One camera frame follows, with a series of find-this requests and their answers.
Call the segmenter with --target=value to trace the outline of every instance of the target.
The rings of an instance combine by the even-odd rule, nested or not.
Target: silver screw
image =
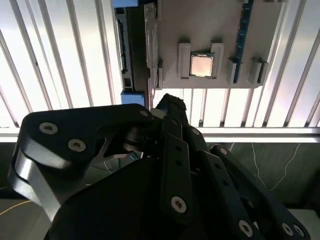
[[[80,139],[71,139],[68,142],[68,147],[75,152],[83,152],[86,149],[86,144]]]
[[[222,148],[222,147],[220,147],[220,152],[221,152],[222,154],[224,154],[224,155],[227,155],[227,154],[228,154],[227,150],[225,150],[225,149]]]
[[[171,118],[170,120],[171,120],[171,122],[173,122],[173,124],[175,124],[175,125],[178,124],[176,120],[174,120],[174,119],[172,119],[172,118]]]
[[[143,115],[143,116],[145,116],[145,117],[148,117],[148,113],[146,112],[146,111],[140,111],[140,113]]]
[[[300,234],[302,237],[305,236],[304,232],[301,230],[300,227],[298,227],[297,225],[293,225],[295,230],[298,232],[298,234]]]
[[[194,133],[194,134],[197,134],[197,135],[199,135],[200,134],[200,132],[197,130],[197,129],[192,129],[192,132]]]
[[[288,234],[289,236],[293,236],[294,232],[292,231],[292,229],[288,226],[288,224],[286,223],[282,223],[282,228],[283,230],[286,232],[286,234]]]
[[[178,196],[174,196],[171,198],[171,206],[173,207],[173,209],[175,211],[177,211],[180,214],[183,214],[186,212],[187,210],[187,205],[185,203],[185,201]]]
[[[252,231],[251,226],[244,220],[239,221],[239,228],[249,238],[251,238],[254,235],[254,232]]]
[[[44,134],[53,135],[58,132],[58,127],[54,123],[51,122],[43,122],[40,124],[39,129]]]

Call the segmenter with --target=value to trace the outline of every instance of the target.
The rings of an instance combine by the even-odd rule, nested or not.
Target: blue component
[[[140,104],[145,106],[145,94],[141,92],[121,93],[122,104]]]
[[[114,8],[137,7],[138,0],[112,0]]]
[[[239,70],[240,70],[240,66],[241,66],[242,56],[244,54],[246,36],[247,36],[247,32],[248,32],[248,27],[249,27],[249,22],[250,22],[250,17],[251,17],[251,12],[252,12],[253,6],[254,6],[254,0],[249,0],[248,3],[242,4],[239,29],[238,29],[238,34],[236,37],[236,42],[235,42],[234,60],[236,62],[236,67],[235,67],[235,72],[234,72],[233,83],[237,83],[237,81],[238,81]]]

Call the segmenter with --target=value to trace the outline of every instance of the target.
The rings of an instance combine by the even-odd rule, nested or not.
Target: yellow cable
[[[30,200],[29,200],[29,201],[24,201],[24,202],[20,202],[20,203],[18,203],[18,204],[16,204],[16,205],[12,206],[12,207],[9,207],[7,210],[4,210],[3,212],[1,212],[1,213],[0,213],[0,216],[1,216],[2,214],[5,214],[6,212],[10,211],[11,209],[14,209],[15,207],[18,207],[18,206],[20,206],[20,205],[22,205],[22,204],[27,204],[27,203],[30,203],[30,202],[31,202]]]

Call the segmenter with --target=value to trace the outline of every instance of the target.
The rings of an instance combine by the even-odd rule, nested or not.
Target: gray metal plate
[[[281,3],[256,0],[246,37],[237,84],[228,84],[228,58],[235,54],[242,3],[236,0],[162,0],[158,9],[159,58],[163,88],[255,88],[249,81],[252,58],[267,60],[278,22]],[[192,52],[208,52],[211,43],[224,43],[222,66],[217,79],[178,77],[178,44],[191,43]]]

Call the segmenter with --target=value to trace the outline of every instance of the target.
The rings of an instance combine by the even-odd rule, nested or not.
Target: blue ram slot
[[[235,42],[234,60],[236,62],[236,67],[235,67],[234,79],[233,79],[233,83],[235,84],[238,81],[239,70],[241,66],[242,56],[244,54],[246,36],[248,32],[253,5],[254,5],[254,0],[249,0],[248,3],[242,4],[240,23],[239,23],[238,33],[236,37],[236,42]]]

